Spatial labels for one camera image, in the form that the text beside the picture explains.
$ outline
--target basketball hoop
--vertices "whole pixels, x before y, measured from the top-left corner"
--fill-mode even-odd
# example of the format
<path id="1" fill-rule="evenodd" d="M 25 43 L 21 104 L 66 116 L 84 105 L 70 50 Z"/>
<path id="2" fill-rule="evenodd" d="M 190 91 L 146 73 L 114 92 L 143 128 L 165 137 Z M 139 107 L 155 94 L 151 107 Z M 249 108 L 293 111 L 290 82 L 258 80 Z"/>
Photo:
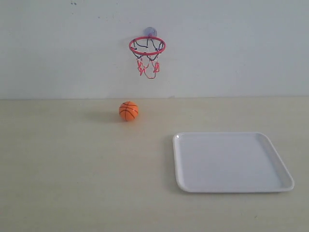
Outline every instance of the basketball hoop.
<path id="1" fill-rule="evenodd" d="M 155 36 L 141 36 L 129 43 L 129 48 L 136 56 L 140 76 L 145 74 L 148 79 L 154 79 L 160 71 L 159 55 L 165 50 L 165 42 Z"/>

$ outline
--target hoop rim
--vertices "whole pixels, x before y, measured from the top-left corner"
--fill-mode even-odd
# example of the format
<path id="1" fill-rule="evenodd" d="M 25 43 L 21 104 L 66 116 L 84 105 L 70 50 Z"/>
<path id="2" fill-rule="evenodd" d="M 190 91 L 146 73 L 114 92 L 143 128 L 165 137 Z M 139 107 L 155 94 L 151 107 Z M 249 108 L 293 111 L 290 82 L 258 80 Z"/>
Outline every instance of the hoop rim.
<path id="1" fill-rule="evenodd" d="M 144 39 L 153 39 L 153 40 L 158 40 L 160 41 L 161 43 L 163 43 L 163 48 L 159 51 L 156 51 L 156 52 L 139 52 L 139 51 L 136 51 L 134 50 L 134 48 L 131 46 L 135 41 L 138 41 L 138 40 L 144 40 Z M 154 55 L 157 55 L 157 54 L 160 54 L 162 52 L 164 52 L 166 48 L 166 43 L 164 42 L 164 40 L 158 38 L 158 37 L 155 37 L 155 36 L 140 36 L 140 37 L 137 37 L 133 40 L 131 40 L 131 42 L 129 43 L 129 49 L 135 53 L 135 54 L 138 54 L 138 55 L 142 55 L 142 56 L 154 56 Z"/>

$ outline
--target table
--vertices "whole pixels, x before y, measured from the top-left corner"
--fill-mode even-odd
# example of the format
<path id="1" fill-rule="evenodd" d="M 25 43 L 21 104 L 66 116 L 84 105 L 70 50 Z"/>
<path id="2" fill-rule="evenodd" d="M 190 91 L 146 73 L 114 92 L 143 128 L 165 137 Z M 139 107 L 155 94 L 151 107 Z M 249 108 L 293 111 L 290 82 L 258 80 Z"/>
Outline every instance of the table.
<path id="1" fill-rule="evenodd" d="M 309 230 L 309 97 L 0 101 L 0 231 Z M 285 193 L 189 194 L 172 137 L 259 131 L 295 180 Z"/>

